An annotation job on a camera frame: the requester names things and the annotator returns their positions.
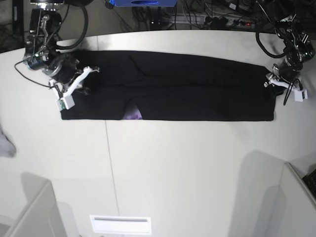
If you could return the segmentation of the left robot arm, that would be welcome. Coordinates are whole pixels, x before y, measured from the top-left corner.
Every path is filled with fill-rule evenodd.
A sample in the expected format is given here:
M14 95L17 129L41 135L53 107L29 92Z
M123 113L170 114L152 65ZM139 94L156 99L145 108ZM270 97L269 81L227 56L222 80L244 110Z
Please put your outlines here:
M256 42L266 55L274 59L283 59L280 65L274 64L272 66L272 71L266 75L267 82L264 86L283 87L286 91L284 104L286 104L291 92L293 92L294 100L297 102L302 102L308 98L307 90L303 87L299 74L303 69L304 62L311 60L316 54L308 34L294 23L295 17L296 15L290 15L272 23L276 35L283 40L285 45L282 54L270 53L260 40L261 30L269 21L258 26L255 32Z

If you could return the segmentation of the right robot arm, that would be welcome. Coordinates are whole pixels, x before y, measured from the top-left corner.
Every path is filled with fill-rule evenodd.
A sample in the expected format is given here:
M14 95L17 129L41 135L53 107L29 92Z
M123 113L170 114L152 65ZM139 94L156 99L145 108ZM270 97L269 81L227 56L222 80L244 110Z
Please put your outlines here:
M29 33L25 40L25 54L21 63L29 70L42 71L50 78L47 84L41 84L54 89L57 97L63 98L74 91L88 95L90 88L83 83L85 79L84 65L77 58L75 48L84 40L88 29L88 13L86 6L89 0L33 0L35 8L31 13ZM73 44L61 46L58 44L58 34L65 18L58 12L60 5L75 6L83 12L83 30L78 40Z

